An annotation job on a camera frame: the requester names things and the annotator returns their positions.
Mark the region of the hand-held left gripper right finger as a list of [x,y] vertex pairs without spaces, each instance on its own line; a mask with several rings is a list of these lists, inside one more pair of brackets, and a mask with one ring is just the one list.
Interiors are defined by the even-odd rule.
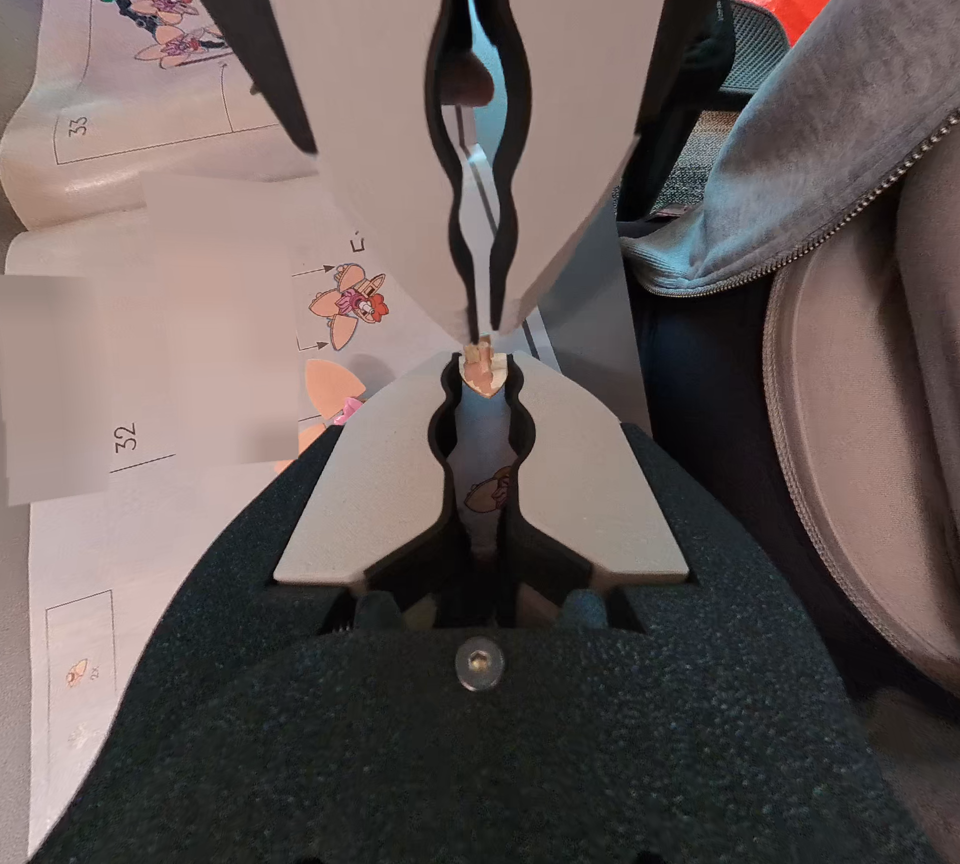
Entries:
[[689,565],[619,418],[538,359],[508,359],[510,575],[535,591],[685,582]]

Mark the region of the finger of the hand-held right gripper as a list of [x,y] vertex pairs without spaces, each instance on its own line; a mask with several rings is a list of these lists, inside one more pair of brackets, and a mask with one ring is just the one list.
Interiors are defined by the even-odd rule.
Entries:
[[507,110],[480,330],[515,330],[564,270],[637,145],[666,0],[474,0]]
[[458,342],[475,341],[463,171],[437,70],[452,0],[270,0],[318,174],[389,274]]

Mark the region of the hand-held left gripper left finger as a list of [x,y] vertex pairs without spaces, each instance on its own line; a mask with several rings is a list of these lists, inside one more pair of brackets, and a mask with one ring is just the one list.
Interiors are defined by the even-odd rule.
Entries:
[[459,356],[440,353],[370,398],[341,427],[273,571],[282,585],[429,594],[462,573],[450,454]]

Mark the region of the peach pink brick flower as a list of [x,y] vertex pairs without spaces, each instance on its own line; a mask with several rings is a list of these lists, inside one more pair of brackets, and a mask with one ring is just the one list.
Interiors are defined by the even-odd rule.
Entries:
[[331,426],[342,426],[366,402],[366,386],[349,369],[324,359],[311,358],[304,371],[306,395],[315,413],[297,436],[304,453]]

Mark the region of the peach brick petal piece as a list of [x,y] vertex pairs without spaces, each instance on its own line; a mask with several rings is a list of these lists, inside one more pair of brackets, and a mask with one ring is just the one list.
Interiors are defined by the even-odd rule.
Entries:
[[459,358],[459,372],[462,382],[481,397],[491,400],[506,384],[508,354],[492,354],[487,364],[481,361],[469,362],[465,355]]

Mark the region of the white desk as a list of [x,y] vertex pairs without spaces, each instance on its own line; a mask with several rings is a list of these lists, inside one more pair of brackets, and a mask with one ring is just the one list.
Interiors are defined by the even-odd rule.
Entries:
[[[20,152],[24,134],[45,94],[58,94],[61,80],[46,72],[64,62],[43,30],[54,32],[56,13],[44,0],[2,0],[2,133],[14,122],[8,152]],[[44,87],[38,98],[35,88]],[[257,182],[276,182],[311,173],[306,157],[281,128],[240,132],[206,143],[172,143],[157,151],[157,165],[174,173]],[[2,262],[18,234],[33,226],[58,225],[95,216],[101,209],[126,210],[140,200],[140,152],[96,159],[87,183],[61,172],[45,152],[10,159],[2,172]],[[590,225],[553,288],[541,315],[558,366],[617,412],[648,423],[637,346],[633,343],[626,279],[619,258],[613,214]],[[2,862],[29,858],[30,790],[28,752],[28,552],[26,506],[10,507],[2,497],[2,666],[11,679],[2,690]]]

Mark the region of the person's right hand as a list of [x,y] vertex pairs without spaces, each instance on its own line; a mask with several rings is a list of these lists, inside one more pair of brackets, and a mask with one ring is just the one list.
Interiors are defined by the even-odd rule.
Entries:
[[437,90],[442,106],[480,109],[495,96],[494,78],[473,51],[444,54],[438,64]]

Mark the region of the black mesh office chair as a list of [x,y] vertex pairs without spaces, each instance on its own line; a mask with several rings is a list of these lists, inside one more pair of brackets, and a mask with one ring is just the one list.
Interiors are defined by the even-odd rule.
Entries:
[[621,177],[618,223],[645,219],[704,112],[739,114],[790,49],[780,21],[749,1],[717,0],[687,42]]

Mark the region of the grey zippered pouch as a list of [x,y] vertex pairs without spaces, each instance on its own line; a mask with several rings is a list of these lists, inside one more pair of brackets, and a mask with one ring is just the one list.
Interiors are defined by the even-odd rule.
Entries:
[[702,201],[623,238],[638,284],[713,295],[830,239],[958,125],[959,0],[830,0],[741,112]]

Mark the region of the white instruction booklet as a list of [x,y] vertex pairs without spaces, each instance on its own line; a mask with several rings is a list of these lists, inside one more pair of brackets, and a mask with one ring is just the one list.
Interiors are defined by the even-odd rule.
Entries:
[[[166,273],[157,274],[150,216],[140,189],[142,174],[196,175],[162,170],[158,150],[172,143],[207,143],[242,132],[281,129],[262,97],[244,95],[254,81],[203,0],[44,0],[55,12],[47,41],[63,63],[46,73],[61,83],[45,94],[46,110],[27,125],[22,150],[9,152],[15,122],[2,137],[2,172],[8,161],[45,153],[60,172],[91,182],[93,162],[140,153],[132,208],[106,210],[74,222],[30,226],[10,246],[6,271],[30,279],[28,290],[48,290],[57,305],[75,303],[73,322],[102,322],[84,343],[102,345],[98,382],[103,407],[116,428],[88,450],[93,489],[53,496],[76,482],[66,474],[36,478],[30,492],[31,743],[29,848],[37,862],[336,862],[325,849],[283,846],[266,832],[242,838],[201,834],[196,850],[179,848],[186,826],[160,817],[153,833],[172,849],[135,837],[117,824],[118,849],[57,847],[47,838],[74,793],[93,784],[92,770],[109,738],[121,692],[135,659],[186,574],[214,534],[226,528],[248,498],[268,482],[265,462],[229,465],[225,473],[199,470],[190,455],[177,463],[183,436],[177,414],[189,384],[203,369],[195,358],[169,352],[166,339]],[[363,238],[334,197],[311,181],[306,210],[314,212],[301,243],[306,263],[291,288],[304,294],[322,274],[321,245],[340,254],[351,237]],[[367,334],[383,354],[390,346],[396,370],[456,340],[429,318],[387,273],[390,303],[399,306],[397,330]]]

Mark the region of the beige round cushion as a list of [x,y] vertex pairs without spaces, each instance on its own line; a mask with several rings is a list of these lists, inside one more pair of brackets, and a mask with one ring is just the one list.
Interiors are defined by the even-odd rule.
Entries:
[[830,579],[957,698],[958,534],[895,257],[901,189],[777,273],[764,395],[787,490]]

